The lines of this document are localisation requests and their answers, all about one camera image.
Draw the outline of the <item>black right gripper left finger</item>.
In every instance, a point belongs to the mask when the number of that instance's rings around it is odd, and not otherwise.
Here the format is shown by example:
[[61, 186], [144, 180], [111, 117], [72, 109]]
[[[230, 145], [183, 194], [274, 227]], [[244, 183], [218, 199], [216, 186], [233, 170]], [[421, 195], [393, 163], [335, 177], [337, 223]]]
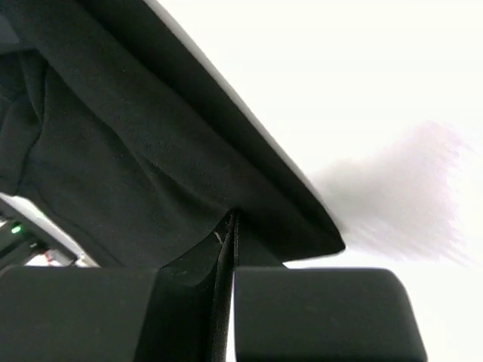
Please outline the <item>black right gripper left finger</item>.
[[3, 361], [222, 361], [234, 216], [162, 268], [11, 266]]

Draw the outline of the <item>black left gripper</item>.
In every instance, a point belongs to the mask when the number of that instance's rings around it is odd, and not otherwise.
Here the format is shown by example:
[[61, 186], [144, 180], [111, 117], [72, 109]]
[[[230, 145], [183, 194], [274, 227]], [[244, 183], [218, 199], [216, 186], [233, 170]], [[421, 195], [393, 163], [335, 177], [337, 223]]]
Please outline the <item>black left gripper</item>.
[[1, 195], [1, 267], [96, 268], [96, 262], [31, 201]]

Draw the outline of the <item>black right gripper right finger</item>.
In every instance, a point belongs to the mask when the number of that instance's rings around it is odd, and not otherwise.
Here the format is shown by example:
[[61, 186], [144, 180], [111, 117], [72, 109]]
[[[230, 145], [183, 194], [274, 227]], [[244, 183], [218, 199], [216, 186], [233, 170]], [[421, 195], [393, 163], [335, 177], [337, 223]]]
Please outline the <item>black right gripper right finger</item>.
[[243, 216], [233, 241], [237, 360], [427, 360], [407, 290], [392, 271], [287, 268]]

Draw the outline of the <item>black skirt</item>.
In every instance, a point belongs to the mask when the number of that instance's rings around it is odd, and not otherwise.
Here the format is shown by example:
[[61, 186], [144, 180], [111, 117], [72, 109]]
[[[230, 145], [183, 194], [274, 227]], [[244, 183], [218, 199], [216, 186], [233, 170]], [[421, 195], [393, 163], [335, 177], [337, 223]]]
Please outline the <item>black skirt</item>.
[[281, 261], [345, 247], [320, 201], [142, 1], [3, 1], [1, 191], [101, 265], [161, 267], [240, 212]]

